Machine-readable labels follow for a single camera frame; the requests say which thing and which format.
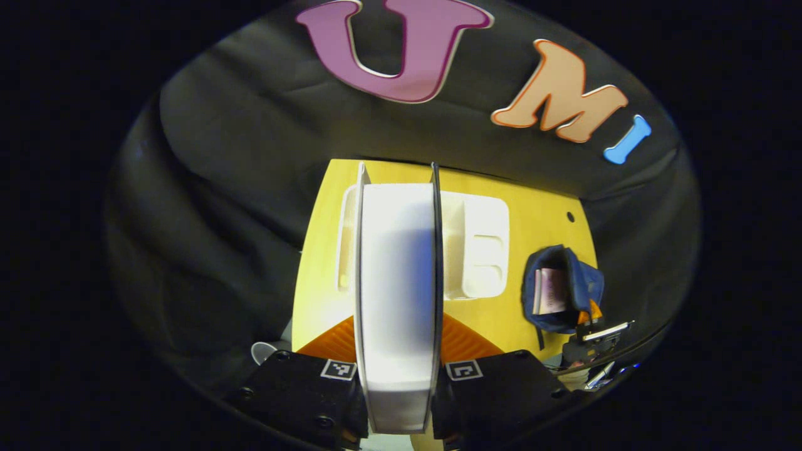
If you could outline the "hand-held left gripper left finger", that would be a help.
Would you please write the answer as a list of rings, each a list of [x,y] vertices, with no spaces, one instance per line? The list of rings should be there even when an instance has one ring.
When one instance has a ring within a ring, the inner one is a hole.
[[[358,450],[368,437],[353,317],[270,354],[226,397],[243,414],[314,449]]]

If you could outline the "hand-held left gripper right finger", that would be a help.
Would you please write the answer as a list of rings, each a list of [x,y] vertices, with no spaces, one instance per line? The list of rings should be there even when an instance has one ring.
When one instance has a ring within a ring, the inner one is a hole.
[[[564,417],[572,391],[525,349],[504,352],[443,317],[433,436],[446,450],[504,448]]]

